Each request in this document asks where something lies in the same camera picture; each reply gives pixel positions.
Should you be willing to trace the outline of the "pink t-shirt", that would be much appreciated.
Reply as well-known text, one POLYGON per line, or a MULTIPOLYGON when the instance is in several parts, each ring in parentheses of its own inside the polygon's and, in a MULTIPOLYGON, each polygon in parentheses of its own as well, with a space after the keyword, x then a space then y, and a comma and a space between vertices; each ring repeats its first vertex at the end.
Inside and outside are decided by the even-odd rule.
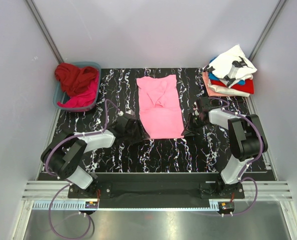
POLYGON ((182 138, 184 123, 175 74, 136 79, 140 121, 150 139, 182 138))

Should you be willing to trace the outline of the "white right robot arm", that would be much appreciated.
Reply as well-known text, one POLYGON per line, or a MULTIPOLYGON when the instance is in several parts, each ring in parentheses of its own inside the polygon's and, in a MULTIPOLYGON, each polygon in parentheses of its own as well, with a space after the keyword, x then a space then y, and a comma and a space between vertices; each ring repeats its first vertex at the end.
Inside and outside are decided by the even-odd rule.
POLYGON ((239 189, 243 174, 268 149, 259 117, 229 111, 228 106, 229 103, 215 107, 208 97, 201 97, 194 102, 193 112, 189 114, 182 132, 184 137, 201 135, 206 125, 217 125, 228 130, 231 157, 213 185, 200 187, 202 194, 218 195, 220 198, 227 198, 239 189))

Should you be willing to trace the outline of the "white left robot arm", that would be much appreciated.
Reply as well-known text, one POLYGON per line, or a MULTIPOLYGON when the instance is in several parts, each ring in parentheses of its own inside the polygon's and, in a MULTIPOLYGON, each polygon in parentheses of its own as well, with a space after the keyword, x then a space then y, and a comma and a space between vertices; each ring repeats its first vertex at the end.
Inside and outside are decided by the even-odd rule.
POLYGON ((108 149, 113 145, 137 144, 149 139, 140 119, 129 113, 121 113, 105 130, 92 132, 62 132, 41 154, 45 169, 61 180, 75 184, 85 198, 96 194, 94 177, 87 173, 80 162, 85 153, 108 149))

